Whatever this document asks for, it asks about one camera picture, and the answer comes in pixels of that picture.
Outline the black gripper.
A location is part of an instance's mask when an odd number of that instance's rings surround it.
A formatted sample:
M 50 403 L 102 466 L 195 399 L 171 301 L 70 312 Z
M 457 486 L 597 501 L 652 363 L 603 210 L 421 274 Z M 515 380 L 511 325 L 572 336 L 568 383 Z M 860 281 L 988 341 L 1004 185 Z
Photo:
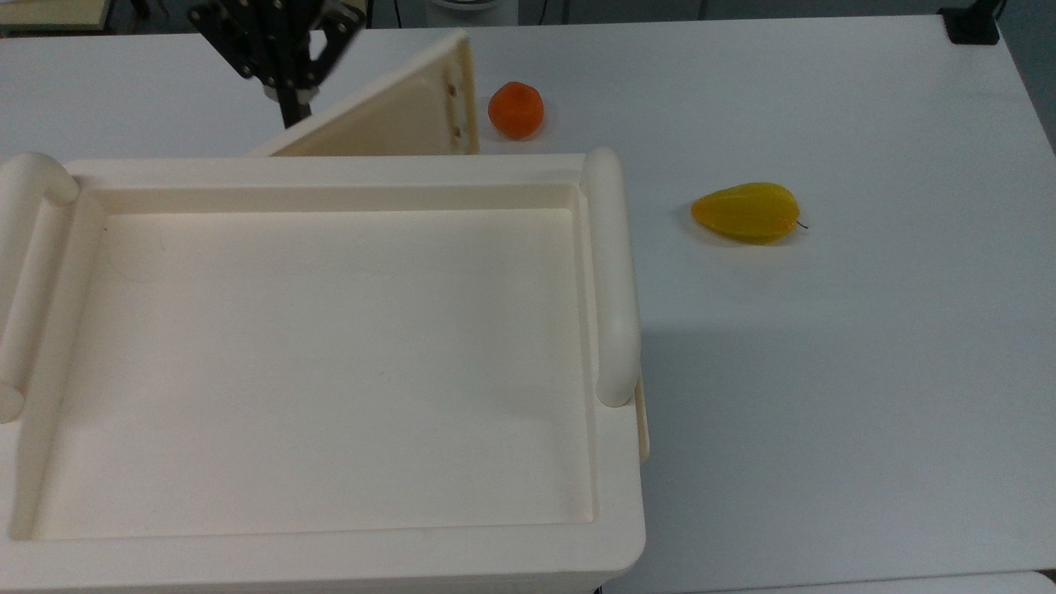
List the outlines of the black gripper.
M 346 1 L 201 1 L 189 22 L 245 79 L 257 79 L 289 129 L 312 116 L 312 99 L 365 27 Z

